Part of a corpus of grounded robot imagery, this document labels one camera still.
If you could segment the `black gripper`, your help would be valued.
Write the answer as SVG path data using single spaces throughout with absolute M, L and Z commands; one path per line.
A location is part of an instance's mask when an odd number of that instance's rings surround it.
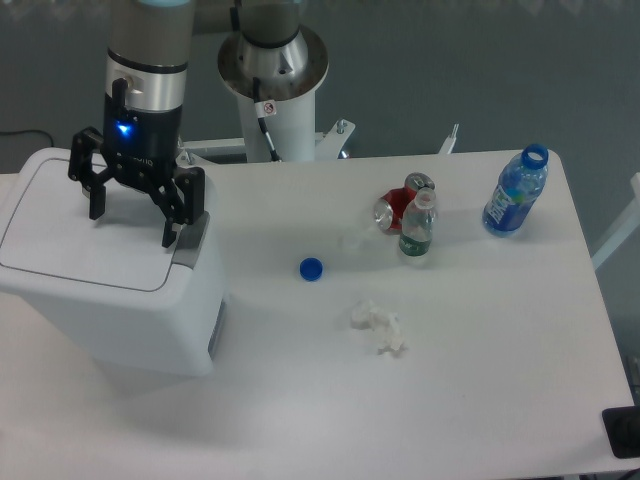
M 202 168 L 176 168 L 177 142 L 182 108 L 143 111 L 128 107 L 122 117 L 116 104 L 104 96 L 103 136 L 87 127 L 73 136 L 68 177 L 79 182 L 89 198 L 89 218 L 98 220 L 106 209 L 105 184 L 114 179 L 143 192 L 141 173 L 150 179 L 149 195 L 165 216 L 162 246 L 177 238 L 175 225 L 193 225 L 205 211 L 205 180 Z M 92 158 L 100 151 L 107 163 L 93 170 Z

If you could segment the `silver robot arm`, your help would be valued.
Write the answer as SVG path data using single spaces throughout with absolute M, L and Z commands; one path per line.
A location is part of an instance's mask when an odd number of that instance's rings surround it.
M 308 57 L 298 1 L 236 1 L 227 8 L 210 1 L 114 1 L 107 51 L 102 130 L 74 135 L 68 176 L 88 195 L 89 217 L 106 208 L 106 183 L 116 180 L 150 196 L 165 217 L 162 245 L 170 247 L 176 226 L 192 225 L 204 213 L 205 180 L 198 167 L 177 165 L 179 129 L 191 38 L 197 32 L 229 31 L 237 41 L 234 62 L 251 100 L 269 88 L 302 84 Z

